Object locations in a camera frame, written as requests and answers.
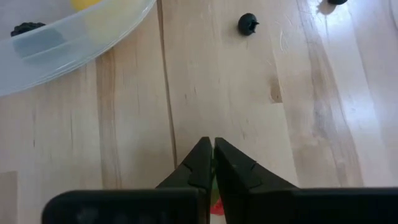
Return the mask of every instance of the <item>plastic container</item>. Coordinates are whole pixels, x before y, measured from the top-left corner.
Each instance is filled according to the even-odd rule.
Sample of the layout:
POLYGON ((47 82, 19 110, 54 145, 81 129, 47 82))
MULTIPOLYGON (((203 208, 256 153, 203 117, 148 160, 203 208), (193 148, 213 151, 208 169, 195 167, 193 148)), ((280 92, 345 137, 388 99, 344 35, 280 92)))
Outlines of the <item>plastic container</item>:
POLYGON ((0 29, 7 29, 0 30, 0 96, 47 82, 84 65, 130 33, 155 3, 155 0, 103 0, 74 13, 69 0, 35 1, 42 5, 32 6, 30 13, 18 12, 19 16, 13 16, 17 9, 4 12, 12 7, 0 2, 0 29), (6 37, 22 22, 47 25, 6 37))

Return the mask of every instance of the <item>wooden table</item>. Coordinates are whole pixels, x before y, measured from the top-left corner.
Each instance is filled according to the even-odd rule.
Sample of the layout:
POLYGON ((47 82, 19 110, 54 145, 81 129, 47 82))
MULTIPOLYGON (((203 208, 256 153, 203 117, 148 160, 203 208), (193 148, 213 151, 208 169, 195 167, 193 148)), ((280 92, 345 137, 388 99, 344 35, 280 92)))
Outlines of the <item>wooden table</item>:
POLYGON ((397 59, 389 0, 159 1, 94 62, 0 98, 0 223, 154 187, 202 136, 300 187, 397 185, 397 59))

